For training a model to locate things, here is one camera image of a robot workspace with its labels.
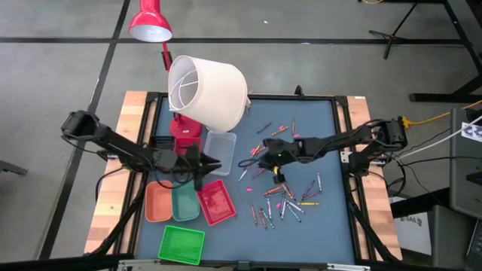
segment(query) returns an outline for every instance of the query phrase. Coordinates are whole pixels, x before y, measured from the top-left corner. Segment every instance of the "table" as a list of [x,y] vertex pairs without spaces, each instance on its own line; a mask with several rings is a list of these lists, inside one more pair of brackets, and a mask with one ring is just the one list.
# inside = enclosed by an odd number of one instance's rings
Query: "table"
[[[158,122],[156,116],[158,114],[157,110],[159,109],[156,109],[156,103],[146,102],[146,100],[150,101],[156,99],[156,94],[157,93],[147,93],[143,91],[128,91],[121,109],[116,132],[134,142],[147,143],[149,136],[155,135],[155,130],[160,128],[157,125],[154,125],[154,129],[152,129],[153,126],[151,125],[152,123]],[[351,124],[353,127],[357,127],[366,120],[369,120],[368,107],[364,97],[326,97],[337,100],[336,110],[339,116],[339,123],[337,124],[339,125],[340,131],[346,129],[347,123]],[[117,167],[119,167],[118,161],[109,161],[106,166],[106,172],[116,169]],[[376,166],[372,166],[370,170],[380,174],[382,173],[381,169]],[[128,202],[128,200],[130,200],[129,195],[136,192],[141,175],[142,174],[133,174],[131,176],[133,179],[132,187],[128,185],[130,174],[127,170],[120,171],[117,174],[108,176],[104,179],[100,189],[99,200],[94,212],[89,236],[87,237],[87,244],[85,246],[86,252],[95,249],[115,226],[121,216],[122,209],[125,206],[124,199],[127,198],[126,201]],[[366,205],[366,210],[372,227],[383,243],[387,245],[389,250],[396,257],[401,258],[396,229],[393,223],[384,181],[377,176],[370,175],[363,178],[362,187],[365,191],[365,201],[361,201],[361,205]],[[139,241],[138,222],[141,220],[141,217],[143,217],[143,214],[139,213],[137,217],[131,218],[131,221],[124,231],[121,242],[119,242],[117,247],[114,248],[114,251],[134,251],[135,244]],[[367,245],[363,230],[360,226],[357,224],[357,227],[353,228],[356,231],[356,239],[358,239],[357,247],[354,248],[355,255],[362,259],[368,259],[370,252],[373,254],[373,249]]]

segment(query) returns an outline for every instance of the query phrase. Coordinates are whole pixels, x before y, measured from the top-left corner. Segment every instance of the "blue table surface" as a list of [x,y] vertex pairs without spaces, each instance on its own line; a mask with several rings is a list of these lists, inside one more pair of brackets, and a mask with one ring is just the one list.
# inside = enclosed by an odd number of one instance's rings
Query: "blue table surface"
[[[177,222],[171,219],[158,223],[148,222],[142,213],[136,258],[157,258],[164,227],[173,225],[206,232],[202,260],[354,264],[340,158],[335,151],[309,164],[291,163],[282,168],[298,200],[308,184],[316,179],[316,172],[320,172],[322,177],[323,193],[313,198],[313,201],[320,202],[320,205],[301,206],[306,212],[298,212],[301,224],[288,209],[285,211],[285,219],[281,221],[276,208],[280,197],[271,199],[276,229],[268,227],[268,230],[265,230],[260,224],[256,227],[253,223],[250,205],[267,209],[263,192],[273,188],[273,174],[265,172],[252,179],[252,174],[258,171],[252,167],[245,178],[238,182],[243,170],[238,168],[237,164],[249,158],[250,150],[260,144],[262,139],[271,137],[270,134],[281,125],[290,126],[290,129],[277,137],[291,141],[293,117],[296,120],[296,133],[300,134],[300,137],[322,138],[335,134],[334,116],[329,101],[252,100],[249,113],[243,116],[232,131],[236,133],[237,139],[230,174],[209,174],[203,180],[204,184],[218,179],[224,181],[237,217],[209,227],[202,212],[192,221]],[[157,136],[170,135],[171,119],[172,112],[169,112],[168,101],[163,99]],[[261,134],[256,133],[269,122],[273,124],[268,129]],[[203,143],[206,135],[207,131],[204,129],[201,135]],[[168,175],[159,176],[161,180],[172,180]],[[149,180],[155,181],[153,176],[150,176]],[[253,191],[246,192],[247,187],[251,187]]]

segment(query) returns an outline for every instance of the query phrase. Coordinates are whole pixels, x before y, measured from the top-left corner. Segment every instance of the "red basket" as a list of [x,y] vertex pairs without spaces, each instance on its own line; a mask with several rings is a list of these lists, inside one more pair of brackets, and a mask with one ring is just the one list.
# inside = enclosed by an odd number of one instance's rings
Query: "red basket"
[[200,138],[175,138],[174,152],[177,155],[186,155],[186,151],[188,151],[188,147],[192,145],[197,145],[199,152],[201,152]]
[[210,227],[236,215],[233,202],[221,179],[205,185],[197,192],[197,198]]

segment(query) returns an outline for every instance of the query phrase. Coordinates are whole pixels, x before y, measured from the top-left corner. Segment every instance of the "red lamp base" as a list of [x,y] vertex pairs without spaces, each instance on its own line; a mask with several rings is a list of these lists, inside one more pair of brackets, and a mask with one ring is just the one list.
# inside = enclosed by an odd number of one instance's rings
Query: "red lamp base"
[[199,137],[203,125],[195,120],[177,114],[169,125],[169,131],[175,138]]

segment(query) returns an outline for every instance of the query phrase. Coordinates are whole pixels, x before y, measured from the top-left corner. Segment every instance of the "transparent plastic box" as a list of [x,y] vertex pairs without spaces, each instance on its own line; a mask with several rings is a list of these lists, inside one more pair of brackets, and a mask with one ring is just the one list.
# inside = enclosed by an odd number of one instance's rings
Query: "transparent plastic box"
[[233,162],[236,134],[232,132],[208,132],[204,154],[221,162],[221,167],[210,174],[226,176],[231,170]]

